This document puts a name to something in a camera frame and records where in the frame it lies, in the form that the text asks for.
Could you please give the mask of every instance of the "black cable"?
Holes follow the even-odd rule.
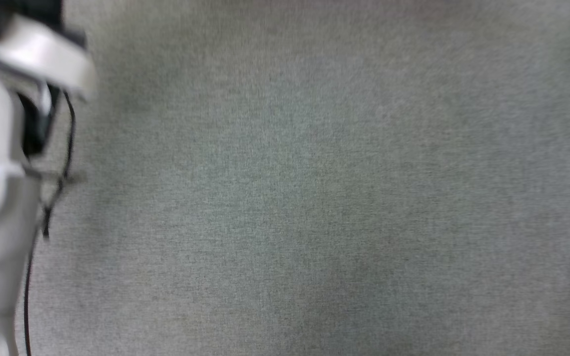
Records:
[[[43,205],[43,221],[40,225],[37,225],[36,230],[34,230],[32,241],[32,249],[28,255],[28,265],[25,271],[25,288],[23,289],[23,332],[25,333],[25,353],[27,356],[32,356],[32,350],[30,349],[30,322],[29,322],[29,300],[30,300],[30,276],[32,275],[32,260],[34,257],[34,247],[36,245],[36,236],[39,232],[39,228],[43,229],[43,238],[49,238],[49,222],[52,215],[52,210],[57,200],[61,196],[65,185],[68,183],[68,178],[70,176],[70,167],[72,165],[72,151],[74,148],[74,132],[76,129],[76,114],[74,113],[74,107],[72,101],[70,100],[70,95],[67,92],[63,92],[65,100],[67,101],[67,106],[70,109],[70,134],[67,141],[67,153],[65,156],[65,165],[63,165],[63,170],[61,176],[59,177],[56,185],[56,191],[52,195],[47,205]]]
[[[74,147],[74,131],[76,129],[76,114],[74,113],[74,108],[72,106],[72,101],[70,100],[70,95],[67,92],[63,92],[65,101],[67,101],[67,106],[70,109],[70,136],[67,141],[67,155],[65,156],[65,165],[63,165],[63,173],[61,177],[56,182],[56,191],[50,199],[47,205],[43,207],[43,239],[49,238],[49,222],[52,217],[52,210],[54,205],[56,205],[57,200],[61,197],[63,189],[70,177],[70,166],[72,165],[72,151]]]
[[[23,289],[23,333],[25,334],[25,354],[32,356],[30,350],[30,318],[29,318],[29,296],[30,296],[30,275],[32,275],[32,257],[34,256],[34,245],[39,229],[34,230],[34,239],[32,241],[32,249],[28,255],[28,266],[25,270],[25,288]]]

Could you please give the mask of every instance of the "wire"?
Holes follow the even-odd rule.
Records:
[[[67,141],[67,153],[65,156],[65,164],[63,165],[63,170],[61,171],[61,176],[59,177],[56,185],[56,191],[52,195],[48,204],[43,205],[43,221],[37,225],[36,230],[34,230],[34,241],[32,241],[32,249],[28,255],[28,265],[25,271],[25,288],[23,289],[23,332],[25,333],[25,353],[27,356],[32,356],[32,350],[30,347],[30,322],[29,322],[29,300],[30,300],[30,277],[32,275],[32,261],[34,258],[34,247],[36,245],[36,236],[39,232],[39,228],[43,230],[43,239],[49,238],[49,223],[52,216],[52,210],[56,205],[57,201],[63,193],[63,189],[68,183],[70,176],[70,167],[72,166],[72,151],[74,148],[74,133],[76,130],[76,114],[74,112],[74,107],[72,101],[70,100],[70,95],[67,92],[63,92],[65,101],[67,101],[67,106],[70,109],[70,133]]]
[[[70,135],[67,141],[67,155],[65,156],[65,165],[63,165],[63,173],[56,183],[56,191],[50,199],[47,205],[43,207],[43,239],[49,238],[49,223],[52,217],[52,210],[56,205],[57,200],[61,197],[63,189],[65,188],[68,179],[70,178],[70,166],[72,165],[72,151],[74,147],[74,131],[76,129],[76,114],[74,113],[74,108],[72,106],[72,101],[70,100],[70,95],[64,92],[65,100],[67,101],[67,106],[70,109]]]

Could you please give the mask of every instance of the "cable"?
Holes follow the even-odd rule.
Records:
[[[27,356],[32,356],[32,350],[30,348],[30,322],[29,322],[29,300],[30,300],[30,276],[32,275],[32,260],[34,257],[34,247],[36,245],[36,236],[39,232],[39,228],[43,230],[43,239],[49,238],[49,222],[52,216],[52,210],[54,205],[56,205],[58,199],[63,193],[65,185],[68,183],[68,178],[70,176],[70,167],[72,165],[72,151],[74,147],[74,132],[76,130],[76,114],[74,112],[74,107],[72,101],[70,100],[70,95],[67,92],[63,92],[65,100],[67,101],[67,106],[70,109],[70,134],[67,141],[67,153],[65,156],[65,164],[63,165],[63,170],[61,176],[59,177],[56,185],[56,191],[52,195],[48,204],[43,204],[43,221],[37,225],[36,230],[34,230],[34,241],[32,241],[32,249],[28,255],[28,265],[25,271],[25,288],[23,289],[23,332],[25,333],[25,353]]]
[[[70,166],[72,165],[72,151],[74,147],[74,131],[76,129],[76,114],[74,113],[74,108],[72,106],[72,101],[70,100],[70,95],[64,92],[65,100],[67,101],[67,106],[70,109],[70,136],[67,141],[67,155],[65,156],[65,165],[63,165],[63,173],[56,183],[56,191],[50,199],[49,203],[43,206],[43,239],[49,239],[49,222],[52,217],[52,210],[56,205],[57,200],[61,197],[63,189],[70,177]]]

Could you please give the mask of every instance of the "gray carpet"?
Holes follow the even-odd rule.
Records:
[[[35,355],[570,356],[570,1],[66,3]]]

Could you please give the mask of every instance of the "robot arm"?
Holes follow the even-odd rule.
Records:
[[[32,79],[43,90],[37,108],[0,81],[0,356],[18,355],[14,308],[36,235],[41,177],[30,169],[28,156],[43,150],[59,91],[89,97],[95,85],[89,55],[63,36],[60,1],[33,4],[0,2],[0,69]]]

